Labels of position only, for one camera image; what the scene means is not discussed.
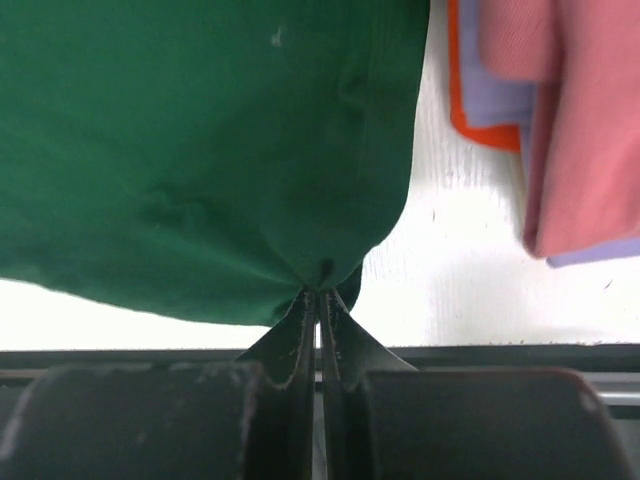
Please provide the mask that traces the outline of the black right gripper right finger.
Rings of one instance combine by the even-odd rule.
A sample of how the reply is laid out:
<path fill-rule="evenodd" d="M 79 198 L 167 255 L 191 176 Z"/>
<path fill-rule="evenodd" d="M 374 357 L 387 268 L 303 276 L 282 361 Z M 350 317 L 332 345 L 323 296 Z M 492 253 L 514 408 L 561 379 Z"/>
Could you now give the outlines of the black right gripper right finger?
<path fill-rule="evenodd" d="M 331 479 L 632 479 L 606 404 L 574 369 L 419 370 L 336 292 L 319 304 Z"/>

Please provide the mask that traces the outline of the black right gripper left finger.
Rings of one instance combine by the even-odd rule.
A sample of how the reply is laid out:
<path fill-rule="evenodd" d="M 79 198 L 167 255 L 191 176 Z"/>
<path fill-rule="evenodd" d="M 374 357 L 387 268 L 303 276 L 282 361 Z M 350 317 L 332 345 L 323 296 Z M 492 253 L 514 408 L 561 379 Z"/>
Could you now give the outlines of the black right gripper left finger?
<path fill-rule="evenodd" d="M 1 434 L 5 479 L 307 479 L 316 297 L 236 360 L 65 365 Z"/>

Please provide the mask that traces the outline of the dark green t shirt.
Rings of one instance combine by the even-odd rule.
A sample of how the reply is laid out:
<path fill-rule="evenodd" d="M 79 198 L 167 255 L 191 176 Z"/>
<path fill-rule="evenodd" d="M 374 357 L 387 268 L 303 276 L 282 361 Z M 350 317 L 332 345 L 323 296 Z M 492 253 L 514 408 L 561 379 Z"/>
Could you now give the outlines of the dark green t shirt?
<path fill-rule="evenodd" d="M 5 1 L 1 274 L 187 321 L 353 306 L 406 202 L 426 1 Z"/>

